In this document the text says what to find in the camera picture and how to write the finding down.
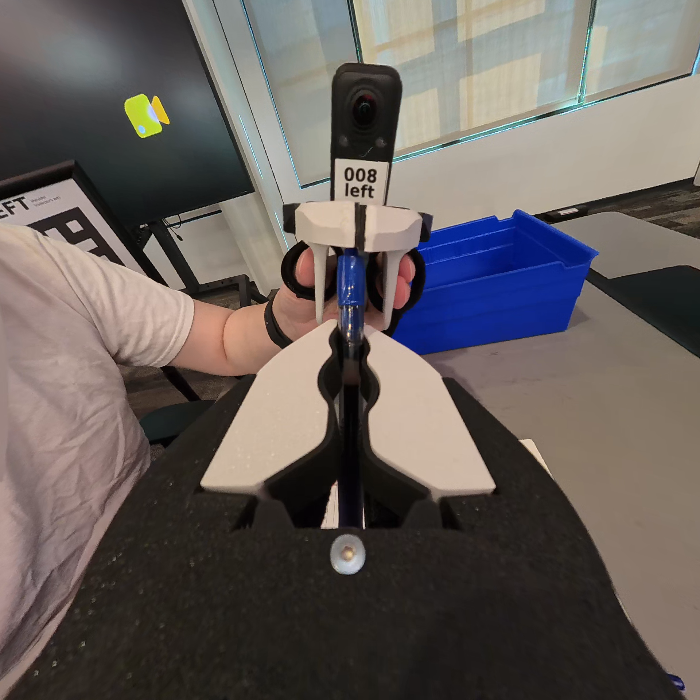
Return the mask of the large window with blinds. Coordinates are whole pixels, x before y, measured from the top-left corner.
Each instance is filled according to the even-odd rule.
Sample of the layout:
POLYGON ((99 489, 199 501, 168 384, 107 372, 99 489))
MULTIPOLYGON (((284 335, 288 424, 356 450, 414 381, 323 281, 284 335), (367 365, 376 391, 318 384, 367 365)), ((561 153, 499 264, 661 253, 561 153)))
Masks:
POLYGON ((243 1, 297 182, 330 173, 330 84, 362 58, 403 95, 396 153, 689 74, 698 1, 243 1))

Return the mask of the white lined notepad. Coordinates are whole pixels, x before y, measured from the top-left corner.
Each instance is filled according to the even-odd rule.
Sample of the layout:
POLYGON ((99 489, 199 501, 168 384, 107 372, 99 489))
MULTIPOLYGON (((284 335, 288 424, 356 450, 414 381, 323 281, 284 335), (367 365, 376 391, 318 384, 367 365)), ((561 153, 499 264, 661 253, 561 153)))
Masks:
MULTIPOLYGON (((549 477, 554 478, 552 472, 547 467, 541 453, 538 450, 535 442, 531 439, 520 440, 521 444, 533 455, 538 463, 544 468, 549 477)), ((334 482, 330 489, 326 511, 321 522, 321 529, 338 529, 339 527, 339 499, 337 482, 334 482)))

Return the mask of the blue plastic bin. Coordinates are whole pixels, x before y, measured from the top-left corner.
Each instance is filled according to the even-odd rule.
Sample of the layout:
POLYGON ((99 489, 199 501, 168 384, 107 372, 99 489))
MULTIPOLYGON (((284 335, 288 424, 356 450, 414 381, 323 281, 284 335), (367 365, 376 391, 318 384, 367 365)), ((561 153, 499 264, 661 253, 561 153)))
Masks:
POLYGON ((432 232, 425 285, 393 338, 420 355, 568 328, 598 252, 523 211, 432 232))

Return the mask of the person's left hand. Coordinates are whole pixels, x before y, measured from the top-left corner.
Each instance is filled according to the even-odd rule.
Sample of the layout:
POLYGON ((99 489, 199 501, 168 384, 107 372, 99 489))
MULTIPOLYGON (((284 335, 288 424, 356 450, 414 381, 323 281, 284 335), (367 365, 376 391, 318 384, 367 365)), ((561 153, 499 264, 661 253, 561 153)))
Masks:
MULTIPOLYGON (((326 297, 323 319, 337 320, 337 253, 336 249, 327 259, 326 297)), ((384 285, 382 282, 384 255, 370 254, 366 271, 367 302, 364 322, 376 330, 392 335, 404 313, 412 308, 420 295, 425 282, 425 264, 416 250, 412 250, 400 261, 395 299, 390 324, 384 328, 384 285)), ((293 246, 282 261, 281 276, 283 286, 272 302, 272 314, 276 327, 291 341, 301 338, 317 326, 314 256, 303 242, 293 246)))

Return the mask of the person's left forearm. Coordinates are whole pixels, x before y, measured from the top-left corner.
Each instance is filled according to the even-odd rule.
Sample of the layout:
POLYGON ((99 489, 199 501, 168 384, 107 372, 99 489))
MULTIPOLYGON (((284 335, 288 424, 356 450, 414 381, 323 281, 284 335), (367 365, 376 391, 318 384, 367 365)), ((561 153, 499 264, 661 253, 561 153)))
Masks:
POLYGON ((116 360, 128 366, 194 370, 232 377, 256 373, 280 351, 262 305, 228 310, 186 300, 140 311, 120 333, 116 360))

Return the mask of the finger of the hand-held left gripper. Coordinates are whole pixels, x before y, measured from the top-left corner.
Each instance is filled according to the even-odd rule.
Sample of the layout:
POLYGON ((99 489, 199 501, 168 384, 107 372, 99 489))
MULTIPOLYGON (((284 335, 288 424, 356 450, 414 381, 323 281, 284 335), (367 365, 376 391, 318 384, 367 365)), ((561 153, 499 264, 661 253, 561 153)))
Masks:
POLYGON ((295 234, 306 243, 314 260, 316 322, 323 323, 328 250, 357 249, 355 203, 351 201, 306 202, 294 213, 295 234))
POLYGON ((401 259, 419 244, 422 228, 422 216, 411 209, 361 205, 361 252, 384 255, 383 330, 390 325, 401 259))

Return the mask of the black wristband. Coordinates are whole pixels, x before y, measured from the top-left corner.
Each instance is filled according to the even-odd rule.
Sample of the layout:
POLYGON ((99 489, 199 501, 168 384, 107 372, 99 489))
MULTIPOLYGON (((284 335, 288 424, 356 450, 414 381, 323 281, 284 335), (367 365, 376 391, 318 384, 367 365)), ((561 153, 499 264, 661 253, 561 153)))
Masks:
POLYGON ((293 340, 283 332, 276 320, 275 313, 273 310, 276 292, 277 291, 272 291, 270 293, 267 304, 265 305, 264 321, 269 339, 280 349, 284 349, 292 345, 293 340))

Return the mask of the black framed marker sign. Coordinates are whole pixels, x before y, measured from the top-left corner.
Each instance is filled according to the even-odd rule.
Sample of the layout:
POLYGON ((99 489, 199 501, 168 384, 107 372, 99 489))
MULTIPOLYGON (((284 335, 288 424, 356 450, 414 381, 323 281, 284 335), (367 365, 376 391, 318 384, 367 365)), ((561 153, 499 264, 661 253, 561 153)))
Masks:
POLYGON ((3 180, 1 222, 27 226, 165 284, 74 160, 3 180))

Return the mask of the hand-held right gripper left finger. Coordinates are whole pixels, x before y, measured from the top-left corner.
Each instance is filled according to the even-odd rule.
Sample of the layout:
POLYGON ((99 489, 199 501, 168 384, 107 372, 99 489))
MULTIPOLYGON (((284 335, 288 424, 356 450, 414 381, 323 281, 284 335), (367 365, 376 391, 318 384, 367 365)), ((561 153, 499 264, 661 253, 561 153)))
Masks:
POLYGON ((337 337, 337 321, 329 320, 258 372, 202 489, 276 499, 291 515, 328 496, 342 455, 337 337))

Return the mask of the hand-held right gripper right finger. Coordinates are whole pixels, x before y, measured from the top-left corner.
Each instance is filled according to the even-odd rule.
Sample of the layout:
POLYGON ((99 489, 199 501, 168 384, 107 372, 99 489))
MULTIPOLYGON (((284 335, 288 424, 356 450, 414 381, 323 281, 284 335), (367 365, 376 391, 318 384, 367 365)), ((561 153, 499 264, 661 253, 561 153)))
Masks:
POLYGON ((440 374, 370 326, 361 395, 361 478, 373 501, 403 520, 417 501, 494 492, 494 478, 440 374))

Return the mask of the person in white shirt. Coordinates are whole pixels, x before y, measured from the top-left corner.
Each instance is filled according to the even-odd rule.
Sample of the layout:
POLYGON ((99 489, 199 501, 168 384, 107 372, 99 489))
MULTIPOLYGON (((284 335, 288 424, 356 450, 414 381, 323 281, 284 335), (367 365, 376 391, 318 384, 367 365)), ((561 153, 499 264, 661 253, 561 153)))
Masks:
POLYGON ((194 302, 35 230, 1 226, 1 687, 75 597, 151 463, 119 365, 162 367, 194 302))

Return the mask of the black monitor screen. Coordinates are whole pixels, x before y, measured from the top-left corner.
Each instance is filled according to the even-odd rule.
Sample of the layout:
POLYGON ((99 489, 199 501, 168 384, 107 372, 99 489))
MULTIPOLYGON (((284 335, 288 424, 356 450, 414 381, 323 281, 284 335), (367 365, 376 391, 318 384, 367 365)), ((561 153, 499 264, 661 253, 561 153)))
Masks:
POLYGON ((126 226, 253 192, 182 1, 1 2, 1 179, 71 160, 126 226))

